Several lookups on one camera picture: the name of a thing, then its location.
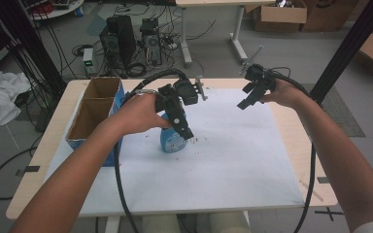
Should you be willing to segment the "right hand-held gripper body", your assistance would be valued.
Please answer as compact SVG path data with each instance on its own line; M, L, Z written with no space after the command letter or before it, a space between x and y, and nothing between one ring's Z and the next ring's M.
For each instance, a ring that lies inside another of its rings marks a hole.
M262 49L263 46L259 46L257 51L244 61L240 75L249 83L255 83L255 88L262 87L265 90L274 91L275 80L267 75L268 70L259 64L254 64L254 59Z

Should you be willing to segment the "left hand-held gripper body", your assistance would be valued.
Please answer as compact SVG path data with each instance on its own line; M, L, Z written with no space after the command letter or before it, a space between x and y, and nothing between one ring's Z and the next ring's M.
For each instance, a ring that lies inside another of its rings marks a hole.
M208 99L201 76L195 78L195 83L179 79L174 84L167 84L158 90L155 111L164 111L174 129L188 129L184 106L197 104L198 96L201 96L203 101Z

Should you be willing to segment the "blue plastic bottle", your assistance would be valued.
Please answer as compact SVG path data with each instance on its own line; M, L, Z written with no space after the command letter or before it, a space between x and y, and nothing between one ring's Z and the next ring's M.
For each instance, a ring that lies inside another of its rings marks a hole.
M187 141L173 127L162 128L160 145L164 152L176 152L182 150L187 145Z

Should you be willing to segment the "person's right hand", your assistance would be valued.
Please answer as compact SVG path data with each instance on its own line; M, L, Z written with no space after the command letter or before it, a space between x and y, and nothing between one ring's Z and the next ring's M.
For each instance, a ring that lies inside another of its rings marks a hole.
M261 103L275 102L281 106L296 109L301 103L309 100L301 90L293 84L276 80L275 90L261 97Z

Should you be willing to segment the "person's left hand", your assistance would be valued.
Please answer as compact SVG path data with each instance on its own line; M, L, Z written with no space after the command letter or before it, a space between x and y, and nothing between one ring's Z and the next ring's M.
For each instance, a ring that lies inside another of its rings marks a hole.
M155 112L155 99L152 93L135 95L110 117L110 126L121 136L156 127L170 128L171 123Z

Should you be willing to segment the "white table mat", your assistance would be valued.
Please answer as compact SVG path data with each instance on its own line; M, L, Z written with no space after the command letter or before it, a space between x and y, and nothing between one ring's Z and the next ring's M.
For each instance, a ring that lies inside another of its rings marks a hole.
M193 138L164 152L159 129L124 137L119 167L98 173L82 216L221 212L300 207L304 203L268 105L246 110L238 88L208 87L186 107Z

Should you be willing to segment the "small black computer tower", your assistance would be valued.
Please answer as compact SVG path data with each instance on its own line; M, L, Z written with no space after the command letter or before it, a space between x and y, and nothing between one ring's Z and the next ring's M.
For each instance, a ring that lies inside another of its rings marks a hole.
M143 18L140 32L145 49L146 62L151 66L161 65L162 57L158 19L156 17Z

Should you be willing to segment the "white-legged desk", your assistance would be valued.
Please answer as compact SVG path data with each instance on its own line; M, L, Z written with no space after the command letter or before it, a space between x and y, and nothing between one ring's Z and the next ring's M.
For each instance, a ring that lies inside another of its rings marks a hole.
M248 60L245 50L239 42L239 33L242 19L247 5L262 5L271 3L272 0L176 0L176 5L182 10L181 14L181 39L180 47L186 68L192 64L192 58L187 44L187 8L202 6L225 6L232 5L237 7L234 31L229 34L229 41L238 55L238 62L243 64Z

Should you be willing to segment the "open brown cardboard box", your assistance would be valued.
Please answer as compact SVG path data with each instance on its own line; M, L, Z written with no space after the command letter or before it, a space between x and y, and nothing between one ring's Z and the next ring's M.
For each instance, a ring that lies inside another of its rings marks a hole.
M260 5L253 10L254 30L257 32L297 32L307 21L307 6L303 0L287 0L288 6L275 3Z

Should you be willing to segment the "large black computer tower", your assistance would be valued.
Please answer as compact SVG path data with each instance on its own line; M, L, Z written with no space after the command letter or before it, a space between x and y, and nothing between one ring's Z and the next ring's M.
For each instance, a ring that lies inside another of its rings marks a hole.
M136 42L130 16L115 16L106 19L106 26L99 34L107 55L116 57L118 63L127 67L136 50Z

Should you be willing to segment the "blue cardboard box with divider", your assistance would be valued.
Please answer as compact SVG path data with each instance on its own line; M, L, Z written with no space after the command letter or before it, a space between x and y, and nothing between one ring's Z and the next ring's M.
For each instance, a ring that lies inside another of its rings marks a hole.
M108 119L120 109L123 97L121 78L99 77L88 83L65 135L69 157L77 154L102 159L103 167L115 166L114 149L120 150L122 138L110 139Z

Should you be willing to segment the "closed brown cardboard box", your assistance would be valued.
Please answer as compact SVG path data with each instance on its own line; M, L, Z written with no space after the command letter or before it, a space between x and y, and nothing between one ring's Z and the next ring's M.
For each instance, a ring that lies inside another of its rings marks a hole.
M300 25L301 32L339 31L358 0L303 0L307 7L307 19Z

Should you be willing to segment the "black metal stand beam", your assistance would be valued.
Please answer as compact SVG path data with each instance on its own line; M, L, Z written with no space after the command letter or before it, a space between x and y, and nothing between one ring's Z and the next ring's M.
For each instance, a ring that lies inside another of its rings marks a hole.
M320 78L310 91L310 97L319 105L334 86L348 64L373 32L373 0L369 0L356 22L330 59Z

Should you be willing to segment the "grey power supply unit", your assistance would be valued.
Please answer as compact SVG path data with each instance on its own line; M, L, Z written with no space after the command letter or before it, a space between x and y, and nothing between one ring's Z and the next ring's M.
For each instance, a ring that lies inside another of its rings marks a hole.
M88 74L95 73L95 67L93 63L93 48L84 49L83 63Z

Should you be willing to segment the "round white table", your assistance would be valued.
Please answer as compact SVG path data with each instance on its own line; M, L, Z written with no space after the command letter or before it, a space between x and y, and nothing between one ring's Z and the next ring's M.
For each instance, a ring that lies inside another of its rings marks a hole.
M18 0L26 13L34 20L61 17L70 13L81 17L85 0Z

